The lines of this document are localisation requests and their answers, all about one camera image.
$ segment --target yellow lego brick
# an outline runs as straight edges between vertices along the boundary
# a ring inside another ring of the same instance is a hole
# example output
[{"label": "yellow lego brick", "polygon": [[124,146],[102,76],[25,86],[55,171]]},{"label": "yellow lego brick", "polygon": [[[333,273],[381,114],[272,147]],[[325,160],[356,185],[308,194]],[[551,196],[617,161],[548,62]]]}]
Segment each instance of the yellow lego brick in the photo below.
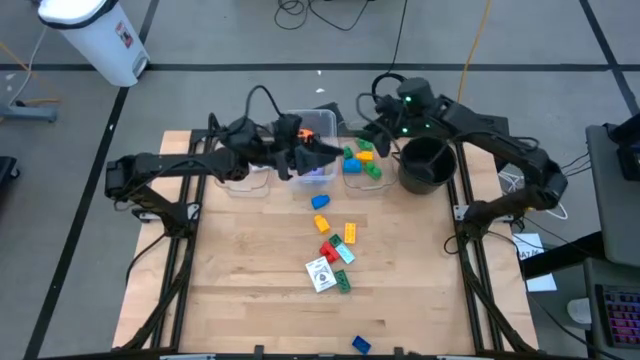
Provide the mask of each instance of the yellow lego brick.
[{"label": "yellow lego brick", "polygon": [[360,151],[356,154],[356,159],[362,162],[373,161],[373,152],[372,151]]},{"label": "yellow lego brick", "polygon": [[344,224],[344,242],[345,244],[356,243],[356,224],[354,223]]},{"label": "yellow lego brick", "polygon": [[326,234],[329,232],[331,227],[329,226],[329,222],[322,215],[316,215],[313,217],[313,221],[316,223],[316,227],[321,234]]}]

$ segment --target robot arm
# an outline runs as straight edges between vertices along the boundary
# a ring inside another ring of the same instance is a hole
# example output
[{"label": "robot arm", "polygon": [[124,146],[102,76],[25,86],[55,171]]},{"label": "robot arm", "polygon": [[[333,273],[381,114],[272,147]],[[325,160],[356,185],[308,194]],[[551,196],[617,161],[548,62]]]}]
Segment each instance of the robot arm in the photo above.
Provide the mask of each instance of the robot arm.
[{"label": "robot arm", "polygon": [[[462,228],[470,238],[482,238],[491,222],[501,216],[519,217],[527,209],[546,210],[558,205],[567,179],[535,139],[498,133],[490,122],[469,108],[443,95],[436,98],[425,79],[407,79],[397,93],[399,99],[386,95],[377,101],[376,112],[380,116],[365,127],[368,140],[381,156],[389,153],[391,137],[433,136],[469,142],[522,170],[523,189],[491,202],[469,204]],[[523,140],[533,140],[535,144]]]},{"label": "robot arm", "polygon": [[[302,118],[282,114],[271,124],[272,131],[247,117],[221,127],[213,114],[209,117],[208,136],[224,147],[205,154],[129,155],[107,163],[105,195],[115,203],[131,201],[146,212],[160,217],[167,233],[182,234],[191,216],[183,204],[173,203],[148,185],[158,177],[212,175],[220,182],[240,181],[249,174],[249,164],[270,166],[282,180],[289,170],[303,175],[323,167],[343,154],[341,148],[322,142],[309,130],[301,129]],[[263,129],[267,136],[260,136]]]}]

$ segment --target floor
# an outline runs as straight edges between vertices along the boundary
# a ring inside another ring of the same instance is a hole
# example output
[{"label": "floor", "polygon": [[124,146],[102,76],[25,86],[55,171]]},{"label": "floor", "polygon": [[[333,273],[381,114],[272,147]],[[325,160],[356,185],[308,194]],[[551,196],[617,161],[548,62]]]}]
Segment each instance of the floor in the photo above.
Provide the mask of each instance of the floor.
[{"label": "floor", "polygon": [[[378,0],[351,32],[313,16],[300,29],[285,31],[273,23],[275,0],[121,3],[152,57],[152,70],[141,82],[129,90],[109,85],[59,33],[49,31],[34,66],[44,81],[32,81],[23,97],[51,97],[45,85],[52,85],[63,100],[59,121],[0,124],[0,154],[17,157],[22,169],[0,211],[3,359],[24,356],[63,253],[70,268],[64,287],[52,289],[60,297],[48,331],[36,331],[44,336],[40,356],[110,348],[140,225],[130,214],[114,212],[102,194],[105,157],[153,152],[165,130],[204,127],[210,111],[232,121],[255,84],[266,85],[285,109],[337,101],[357,127],[355,95],[390,63],[402,13],[401,1]],[[361,5],[318,1],[314,8],[346,25]],[[0,41],[28,59],[41,31],[36,9],[19,0],[0,9]],[[483,9],[482,1],[409,0],[398,71],[425,77],[435,92],[454,97]],[[509,117],[512,134],[538,138],[556,161],[568,163],[586,152],[587,125],[619,123],[637,111],[639,11],[635,0],[493,1],[474,58],[482,65],[469,73],[462,102]],[[289,26],[299,21],[280,20]],[[23,76],[0,52],[0,101],[8,100]],[[392,83],[382,87],[393,90]],[[275,120],[259,97],[252,114]],[[566,239],[599,229],[589,172],[570,178],[563,204],[567,221],[544,213],[531,218]],[[528,223],[525,231],[540,230]],[[540,233],[545,243],[560,244]],[[555,275],[560,291],[535,296],[563,323],[575,325],[564,307],[584,295],[581,270]],[[542,349],[586,355],[544,314],[532,311]]]}]

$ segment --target transparent plastic container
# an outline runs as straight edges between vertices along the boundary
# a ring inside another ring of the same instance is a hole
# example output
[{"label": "transparent plastic container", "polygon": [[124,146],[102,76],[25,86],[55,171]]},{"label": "transparent plastic container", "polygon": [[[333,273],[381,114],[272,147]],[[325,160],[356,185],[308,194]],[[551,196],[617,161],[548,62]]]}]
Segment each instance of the transparent plastic container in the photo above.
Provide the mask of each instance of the transparent plastic container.
[{"label": "transparent plastic container", "polygon": [[[301,128],[309,129],[315,134],[319,134],[321,140],[329,145],[340,146],[338,141],[338,129],[336,115],[331,110],[289,110],[289,114],[296,114],[302,117]],[[293,176],[288,181],[294,191],[316,192],[329,185],[338,174],[340,162],[335,161],[322,169],[312,171],[302,176],[298,176],[295,171],[289,171]]]},{"label": "transparent plastic container", "polygon": [[[223,147],[218,143],[216,149]],[[249,175],[242,181],[225,181],[224,184],[218,179],[216,185],[224,189],[232,197],[259,198],[269,195],[269,177],[273,169],[269,167],[260,168],[250,165]]]},{"label": "transparent plastic container", "polygon": [[[356,144],[356,138],[340,138],[340,147],[344,148],[349,146],[353,154],[360,152],[360,148]],[[362,172],[359,174],[345,174],[342,173],[342,179],[344,180],[346,194],[348,197],[361,198],[369,196],[381,196],[384,195],[393,184],[398,181],[398,167],[396,161],[393,159],[392,154],[389,154],[386,158],[380,157],[378,152],[373,149],[373,161],[377,167],[382,171],[382,176],[378,180],[374,180],[367,173],[364,172],[364,164]],[[344,158],[340,158],[340,166],[344,165]]]}]

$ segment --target white card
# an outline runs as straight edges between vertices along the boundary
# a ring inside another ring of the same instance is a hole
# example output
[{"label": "white card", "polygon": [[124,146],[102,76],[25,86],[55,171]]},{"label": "white card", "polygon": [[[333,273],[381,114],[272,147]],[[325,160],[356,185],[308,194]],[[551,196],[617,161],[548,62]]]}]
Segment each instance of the white card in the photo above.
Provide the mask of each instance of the white card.
[{"label": "white card", "polygon": [[[544,252],[544,249],[539,249],[537,247],[533,247],[529,244],[526,244],[520,241],[518,238],[530,243],[531,245],[535,245],[538,247],[542,247],[542,241],[540,241],[540,235],[538,234],[514,234],[513,241],[516,243],[518,247],[518,252],[520,253],[520,260],[524,260],[528,257],[541,254]],[[547,274],[538,276],[533,279],[527,280],[527,288],[530,292],[539,292],[539,291],[556,291],[558,288],[556,287],[556,282],[553,280],[553,275]]]},{"label": "white card", "polygon": [[307,265],[307,272],[313,281],[313,286],[316,288],[316,292],[327,290],[328,288],[337,284],[331,266],[327,262],[327,258],[324,256],[313,260]]}]

